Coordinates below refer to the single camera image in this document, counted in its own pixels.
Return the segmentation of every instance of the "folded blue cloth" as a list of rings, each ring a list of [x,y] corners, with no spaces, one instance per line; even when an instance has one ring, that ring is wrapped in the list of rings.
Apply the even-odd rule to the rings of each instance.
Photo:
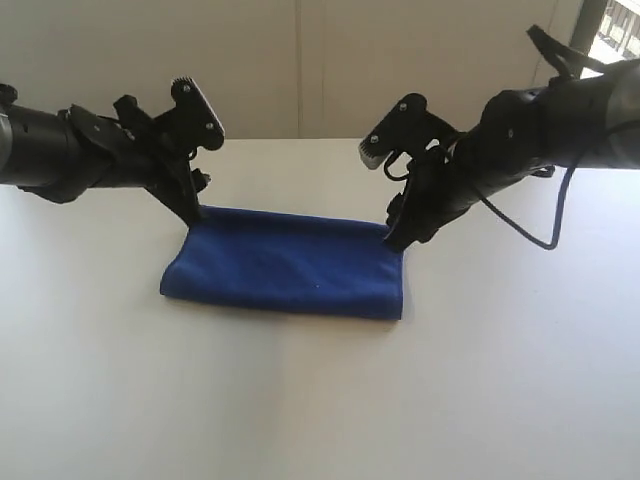
[[[214,305],[397,320],[402,255],[387,227],[203,207],[160,293]]]

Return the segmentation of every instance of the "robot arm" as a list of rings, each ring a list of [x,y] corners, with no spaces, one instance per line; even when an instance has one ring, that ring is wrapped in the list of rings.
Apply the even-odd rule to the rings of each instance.
[[[406,180],[388,208],[386,242],[394,250],[429,241],[473,204],[529,175],[550,176],[556,166],[569,169],[567,178],[576,167],[640,168],[640,62],[605,66],[537,27],[529,34],[558,70],[549,86],[501,92],[468,133],[426,111],[424,97],[410,94],[361,143],[369,168],[384,163],[391,179]],[[576,79],[569,68],[576,63],[604,74]],[[434,140],[439,146],[430,148]],[[388,167],[402,153],[412,158],[408,174],[393,177]]]
[[[55,203],[87,188],[143,187],[191,225],[209,177],[189,161],[198,147],[219,149],[224,130],[192,79],[176,80],[171,95],[175,108],[155,119],[124,96],[112,119],[77,105],[57,115],[24,108],[0,85],[0,184]]]

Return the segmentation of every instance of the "white tabletop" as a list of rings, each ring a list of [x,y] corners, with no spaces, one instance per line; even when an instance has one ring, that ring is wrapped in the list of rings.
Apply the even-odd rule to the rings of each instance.
[[[202,203],[383,221],[356,145],[228,142]],[[558,181],[496,202],[546,236]],[[553,253],[475,207],[397,324],[167,300],[185,228],[145,192],[0,188],[0,478],[640,478],[639,185],[579,172]]]

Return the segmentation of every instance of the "window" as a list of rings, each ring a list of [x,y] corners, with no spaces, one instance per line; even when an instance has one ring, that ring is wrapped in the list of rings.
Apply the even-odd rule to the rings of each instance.
[[[571,46],[605,63],[639,58],[640,0],[584,0]]]

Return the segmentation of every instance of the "blue towel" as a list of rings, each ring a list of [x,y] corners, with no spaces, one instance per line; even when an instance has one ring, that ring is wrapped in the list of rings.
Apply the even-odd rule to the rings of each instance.
[[[387,227],[203,207],[160,293],[214,305],[397,320],[402,255]]]

